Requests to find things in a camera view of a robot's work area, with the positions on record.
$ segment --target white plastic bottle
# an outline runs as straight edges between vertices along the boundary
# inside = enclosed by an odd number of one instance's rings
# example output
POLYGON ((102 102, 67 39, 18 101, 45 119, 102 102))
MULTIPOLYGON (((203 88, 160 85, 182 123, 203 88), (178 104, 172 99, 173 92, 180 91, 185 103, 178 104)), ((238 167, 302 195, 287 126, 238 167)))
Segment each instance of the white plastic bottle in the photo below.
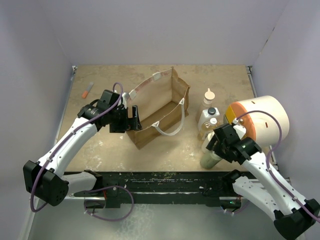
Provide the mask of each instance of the white plastic bottle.
POLYGON ((211 108, 212 101, 215 99, 215 96, 216 95, 212 91, 210 91, 210 88, 208 88, 208 91, 204 94, 204 98, 198 109, 198 112, 195 115, 195 120, 197 123, 199 122, 202 111, 211 108))
POLYGON ((202 111, 199 122, 198 122, 198 130, 200 132, 202 124, 208 122, 212 118, 216 118, 220 116, 220 112, 216 107, 209 107, 202 111))
POLYGON ((209 144, 209 142, 211 141, 211 139, 214 137, 215 132, 212 131, 208 134, 208 136, 206 136, 204 142, 201 145, 201 150, 204 154, 206 154, 207 152, 209 152, 209 150, 207 149, 207 146, 209 144))

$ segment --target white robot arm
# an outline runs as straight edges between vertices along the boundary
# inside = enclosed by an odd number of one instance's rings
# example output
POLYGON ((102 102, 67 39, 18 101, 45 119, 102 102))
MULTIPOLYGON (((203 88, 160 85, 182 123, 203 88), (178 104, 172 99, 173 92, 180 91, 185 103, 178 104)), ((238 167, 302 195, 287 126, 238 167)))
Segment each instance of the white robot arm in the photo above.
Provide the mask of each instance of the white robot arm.
POLYGON ((66 195, 102 187, 102 176, 90 170, 72 175, 64 173, 77 152, 102 127, 109 125, 110 133, 142 129, 138 107, 132 106, 132 117, 129 118, 128 109, 119 103, 121 98, 121 94, 104 90, 100 99, 80 110, 71 128, 48 153, 37 162, 29 160, 24 165, 24 182, 31 193, 33 212, 38 211, 33 207, 34 196, 56 206, 66 195))
POLYGON ((315 199, 307 200, 268 164, 266 155, 255 141, 249 137, 241 139, 244 134, 238 131, 239 128, 242 126, 228 123, 216 128, 206 148, 230 163, 238 162, 259 180, 265 190, 255 186, 238 170, 224 177, 230 189, 254 203, 273 220, 285 239, 295 240, 316 222, 314 217, 318 216, 320 205, 315 199))

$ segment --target brown paper bag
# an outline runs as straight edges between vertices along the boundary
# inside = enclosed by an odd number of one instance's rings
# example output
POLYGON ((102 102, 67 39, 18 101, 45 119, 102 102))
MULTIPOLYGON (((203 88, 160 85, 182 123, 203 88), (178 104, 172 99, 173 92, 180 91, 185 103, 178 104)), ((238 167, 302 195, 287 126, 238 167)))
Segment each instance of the brown paper bag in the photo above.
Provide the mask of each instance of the brown paper bag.
POLYGON ((138 106, 142 130, 126 132, 138 149, 161 134, 173 136, 181 130, 184 118, 189 115, 189 88, 172 67, 156 72, 124 95, 129 110, 133 105, 138 106), (175 131, 164 132, 179 121, 175 131))

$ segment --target white bag handle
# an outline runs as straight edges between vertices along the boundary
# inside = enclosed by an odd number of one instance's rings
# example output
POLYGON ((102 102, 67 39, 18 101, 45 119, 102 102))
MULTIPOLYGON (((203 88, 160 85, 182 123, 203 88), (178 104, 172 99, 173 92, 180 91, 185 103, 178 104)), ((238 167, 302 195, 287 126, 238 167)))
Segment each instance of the white bag handle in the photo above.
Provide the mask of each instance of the white bag handle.
POLYGON ((185 122, 185 98, 182 98, 181 101, 179 102, 179 105, 181 105, 181 122, 180 122, 180 125, 178 126, 178 128, 176 130, 174 130, 173 132, 171 133, 166 133, 164 131, 162 131, 160 128, 159 128, 159 121, 156 121, 154 124, 152 124, 151 126, 152 127, 155 127, 155 129, 161 133, 162 135, 165 135, 165 136, 174 136, 176 135, 181 129, 182 129, 182 126, 184 125, 184 122, 185 122))

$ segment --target white enclosure wall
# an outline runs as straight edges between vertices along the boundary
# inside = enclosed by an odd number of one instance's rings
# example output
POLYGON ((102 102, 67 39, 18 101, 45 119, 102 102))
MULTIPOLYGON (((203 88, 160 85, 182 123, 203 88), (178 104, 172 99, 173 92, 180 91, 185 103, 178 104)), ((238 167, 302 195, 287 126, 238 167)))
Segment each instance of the white enclosure wall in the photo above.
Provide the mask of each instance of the white enclosure wall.
POLYGON ((72 67, 36 0, 0 1, 0 233, 18 239, 30 194, 23 166, 53 145, 72 67))
POLYGON ((72 64, 241 64, 289 0, 39 0, 72 64))
MULTIPOLYGON (((291 0, 253 65, 258 95, 272 95, 290 119, 275 153, 282 174, 307 198, 320 201, 320 1, 291 0)), ((316 223, 308 232, 319 239, 316 223)))

